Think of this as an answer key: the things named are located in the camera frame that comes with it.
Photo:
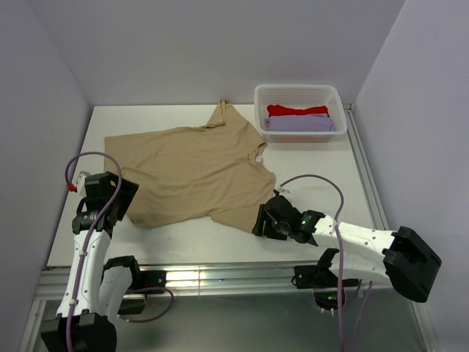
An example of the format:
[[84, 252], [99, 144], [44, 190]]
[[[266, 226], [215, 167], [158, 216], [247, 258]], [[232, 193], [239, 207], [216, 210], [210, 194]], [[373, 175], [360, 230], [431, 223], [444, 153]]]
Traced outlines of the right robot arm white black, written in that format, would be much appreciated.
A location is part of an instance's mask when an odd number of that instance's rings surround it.
[[315, 264], [295, 267], [292, 281], [298, 289], [374, 282], [391, 285], [401, 296], [425, 303], [442, 264], [435, 251], [408, 227], [375, 230], [335, 221], [314, 210], [300, 212], [279, 194], [260, 205], [252, 232], [323, 249]]

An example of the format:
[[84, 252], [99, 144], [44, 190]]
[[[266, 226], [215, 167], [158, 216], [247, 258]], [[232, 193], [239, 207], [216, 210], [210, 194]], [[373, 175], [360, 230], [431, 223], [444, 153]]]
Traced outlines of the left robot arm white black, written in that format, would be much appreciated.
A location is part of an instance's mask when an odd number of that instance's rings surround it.
[[138, 185], [111, 172], [85, 173], [77, 182], [82, 195], [72, 221], [73, 262], [55, 318], [40, 336], [48, 351], [115, 351], [115, 327], [126, 293], [143, 283], [132, 255], [106, 258], [113, 228], [123, 220]]

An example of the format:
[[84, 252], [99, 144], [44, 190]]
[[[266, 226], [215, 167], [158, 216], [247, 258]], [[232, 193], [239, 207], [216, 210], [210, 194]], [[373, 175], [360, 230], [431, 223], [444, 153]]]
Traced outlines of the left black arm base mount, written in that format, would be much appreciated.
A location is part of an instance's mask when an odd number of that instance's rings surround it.
[[[147, 270], [141, 271], [139, 280], [136, 284], [130, 286], [129, 291], [141, 290], [151, 287], [165, 287], [166, 286], [166, 271], [164, 270]], [[162, 295], [163, 290], [151, 290], [149, 292], [140, 293], [140, 298], [124, 298], [120, 305], [119, 315], [140, 315], [146, 305], [149, 295]]]

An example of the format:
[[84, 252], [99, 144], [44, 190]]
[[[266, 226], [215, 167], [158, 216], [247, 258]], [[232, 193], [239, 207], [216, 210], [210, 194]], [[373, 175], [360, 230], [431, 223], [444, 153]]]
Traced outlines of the beige t shirt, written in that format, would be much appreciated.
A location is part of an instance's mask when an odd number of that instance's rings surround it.
[[267, 144], [227, 100], [200, 127], [108, 136], [104, 169], [122, 171], [139, 189], [128, 208], [138, 227], [189, 219], [251, 232], [259, 206], [273, 196], [275, 175], [260, 161]]

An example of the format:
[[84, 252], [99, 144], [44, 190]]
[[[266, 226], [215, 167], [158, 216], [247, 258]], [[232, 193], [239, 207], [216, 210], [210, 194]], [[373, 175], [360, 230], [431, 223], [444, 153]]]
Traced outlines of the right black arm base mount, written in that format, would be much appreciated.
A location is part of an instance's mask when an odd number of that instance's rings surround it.
[[338, 308], [338, 277], [319, 265], [297, 265], [291, 283], [299, 290], [313, 290], [314, 300], [321, 309]]

